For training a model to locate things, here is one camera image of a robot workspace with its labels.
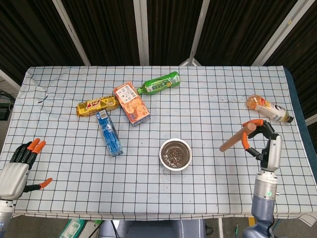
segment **blue snack box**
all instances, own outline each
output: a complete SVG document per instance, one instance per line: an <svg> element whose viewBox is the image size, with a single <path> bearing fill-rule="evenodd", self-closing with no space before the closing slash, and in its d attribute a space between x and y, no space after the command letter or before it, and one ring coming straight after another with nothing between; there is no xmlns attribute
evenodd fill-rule
<svg viewBox="0 0 317 238"><path fill-rule="evenodd" d="M121 155L123 153L121 143L108 113L103 110L97 112L96 117L110 154L112 156Z"/></svg>

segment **yellow snack box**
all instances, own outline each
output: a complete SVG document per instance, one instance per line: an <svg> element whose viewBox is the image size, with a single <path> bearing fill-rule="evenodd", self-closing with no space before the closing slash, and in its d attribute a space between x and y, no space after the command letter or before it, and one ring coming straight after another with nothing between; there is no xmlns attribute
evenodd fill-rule
<svg viewBox="0 0 317 238"><path fill-rule="evenodd" d="M119 107L120 103L115 96L107 96L79 103L76 108L76 113L79 117L88 117L95 115L98 111L112 111Z"/></svg>
<svg viewBox="0 0 317 238"><path fill-rule="evenodd" d="M113 91L133 126L150 118L149 109L131 82L124 83Z"/></svg>

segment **robotic hand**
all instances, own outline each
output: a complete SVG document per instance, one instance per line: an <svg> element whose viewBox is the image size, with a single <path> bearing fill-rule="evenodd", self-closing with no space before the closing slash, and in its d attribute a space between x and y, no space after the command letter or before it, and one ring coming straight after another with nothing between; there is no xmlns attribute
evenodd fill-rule
<svg viewBox="0 0 317 238"><path fill-rule="evenodd" d="M249 134L249 138L262 133L268 139L262 153L250 147L246 132L242 135L243 148L261 162L261 170L256 176L251 213L257 224L247 227L242 234L243 238L274 238L271 226L274 224L274 203L276 197L277 177L275 171L279 169L282 139L274 132L271 124L262 119L251 120L257 129Z"/></svg>
<svg viewBox="0 0 317 238"><path fill-rule="evenodd" d="M52 181L49 178L40 184L26 185L34 161L46 143L39 142L40 139L35 139L19 146L0 174L0 238L4 236L14 211L13 201L23 192L42 189Z"/></svg>

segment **white tablecloth with grid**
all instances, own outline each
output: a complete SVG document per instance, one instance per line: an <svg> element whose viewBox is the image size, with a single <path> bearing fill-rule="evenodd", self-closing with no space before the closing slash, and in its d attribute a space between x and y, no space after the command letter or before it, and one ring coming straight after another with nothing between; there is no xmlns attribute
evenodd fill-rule
<svg viewBox="0 0 317 238"><path fill-rule="evenodd" d="M151 119L132 127L122 109L110 116L124 154L106 150L95 116L77 117L82 101L110 95L113 88L178 71L180 87L142 95ZM44 190L24 193L17 214L84 219L185 219L250 216L259 164L240 143L225 153L219 146L250 119L251 94L264 96L294 115L283 67L34 67L17 97L0 158L35 137L47 145L28 184L52 177ZM283 137L275 214L313 224L317 190L297 122L271 121ZM192 164L171 172L159 162L159 147L181 138L192 148ZM266 140L250 142L259 150Z"/></svg>

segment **orange snack box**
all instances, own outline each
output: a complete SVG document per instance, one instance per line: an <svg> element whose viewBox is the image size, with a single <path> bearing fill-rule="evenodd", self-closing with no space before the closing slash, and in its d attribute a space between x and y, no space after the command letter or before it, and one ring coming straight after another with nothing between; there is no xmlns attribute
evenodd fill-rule
<svg viewBox="0 0 317 238"><path fill-rule="evenodd" d="M132 126L136 126L150 118L151 114L149 109L145 106L131 82L124 83L115 88L113 92Z"/></svg>

